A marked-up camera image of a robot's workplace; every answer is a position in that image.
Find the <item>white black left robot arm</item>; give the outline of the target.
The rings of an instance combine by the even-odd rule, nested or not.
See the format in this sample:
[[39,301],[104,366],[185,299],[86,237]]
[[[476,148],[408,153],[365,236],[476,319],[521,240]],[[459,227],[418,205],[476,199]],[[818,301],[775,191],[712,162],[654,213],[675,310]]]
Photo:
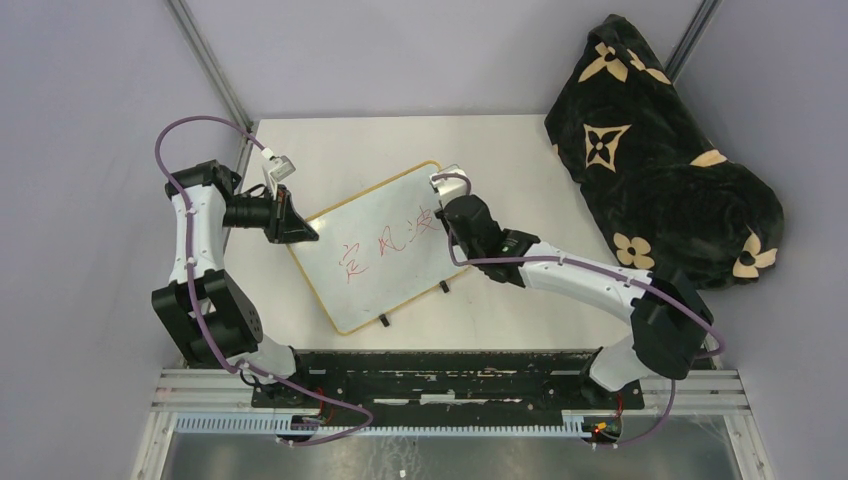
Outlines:
[[257,307],[226,271],[224,246],[232,228],[261,230],[276,245],[315,242],[319,235],[297,213],[285,185],[239,193],[241,180],[216,160],[171,174],[165,191],[177,217],[175,261],[151,304],[189,367],[277,382],[280,398],[303,406],[313,397],[314,379],[298,370],[291,346],[264,335]]

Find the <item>yellow framed whiteboard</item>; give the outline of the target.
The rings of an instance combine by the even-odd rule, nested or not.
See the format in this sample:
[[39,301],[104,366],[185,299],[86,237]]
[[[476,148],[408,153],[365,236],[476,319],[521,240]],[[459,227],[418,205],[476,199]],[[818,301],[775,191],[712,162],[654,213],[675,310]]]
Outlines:
[[462,273],[447,249],[423,162],[309,218],[319,238],[289,251],[337,333],[365,325],[438,290]]

